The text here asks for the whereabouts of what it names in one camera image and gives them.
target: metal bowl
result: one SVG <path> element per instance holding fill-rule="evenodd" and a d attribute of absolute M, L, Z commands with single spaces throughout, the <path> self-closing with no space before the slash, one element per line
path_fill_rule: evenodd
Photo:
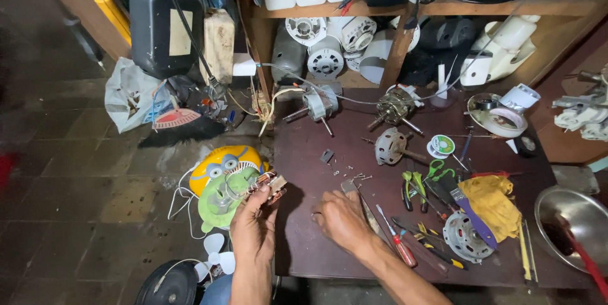
<path fill-rule="evenodd" d="M 544 190 L 536 199 L 536 225 L 543 238 L 538 240 L 540 245 L 556 259 L 587 272 L 578 253 L 563 254 L 562 251 L 567 250 L 568 244 L 564 245 L 565 239 L 561 240 L 559 235 L 551 230 L 551 224 L 556 223 L 557 214 L 568 220 L 576 240 L 597 263 L 602 275 L 607 276 L 608 209 L 588 195 L 560 186 L 552 186 Z"/>

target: hand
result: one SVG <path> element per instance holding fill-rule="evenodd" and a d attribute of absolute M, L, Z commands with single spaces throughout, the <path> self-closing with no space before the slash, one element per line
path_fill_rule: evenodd
<path fill-rule="evenodd" d="M 260 212 L 268 200 L 270 187 L 264 185 L 237 208 L 230 224 L 232 245 L 237 268 L 253 263 L 247 268 L 266 267 L 274 255 L 274 222 L 278 202 Z"/>
<path fill-rule="evenodd" d="M 313 212 L 313 221 L 321 226 L 323 234 L 353 255 L 363 242 L 375 237 L 365 221 L 357 191 L 346 195 L 339 191 L 325 192 Z"/>

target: yellow cloth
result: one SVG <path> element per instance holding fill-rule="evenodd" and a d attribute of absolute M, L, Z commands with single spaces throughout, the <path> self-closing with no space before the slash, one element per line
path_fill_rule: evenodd
<path fill-rule="evenodd" d="M 513 191 L 513 184 L 505 177 L 487 175 L 459 183 L 471 204 L 471 209 L 494 234 L 496 242 L 507 236 L 516 238 L 522 223 L 522 214 L 506 197 Z"/>

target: white label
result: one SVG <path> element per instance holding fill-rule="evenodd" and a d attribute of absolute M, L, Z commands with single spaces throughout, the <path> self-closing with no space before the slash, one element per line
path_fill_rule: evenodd
<path fill-rule="evenodd" d="M 184 17 L 188 22 L 188 27 L 192 30 L 192 12 L 183 10 Z M 192 44 L 190 37 L 182 20 L 179 18 L 179 13 L 176 9 L 171 9 L 170 13 L 170 37 L 169 37 L 169 55 L 186 55 L 190 54 Z"/>

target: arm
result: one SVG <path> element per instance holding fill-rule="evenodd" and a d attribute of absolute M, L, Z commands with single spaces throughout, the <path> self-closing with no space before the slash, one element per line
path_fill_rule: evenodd
<path fill-rule="evenodd" d="M 313 220 L 325 236 L 353 254 L 380 280 L 400 305 L 449 305 L 451 302 L 401 261 L 370 229 L 356 191 L 325 192 Z"/>
<path fill-rule="evenodd" d="M 274 255 L 274 223 L 278 202 L 260 212 L 268 199 L 269 186 L 263 186 L 237 208 L 231 234 L 237 266 L 232 276 L 231 305 L 270 304 L 270 261 Z"/>

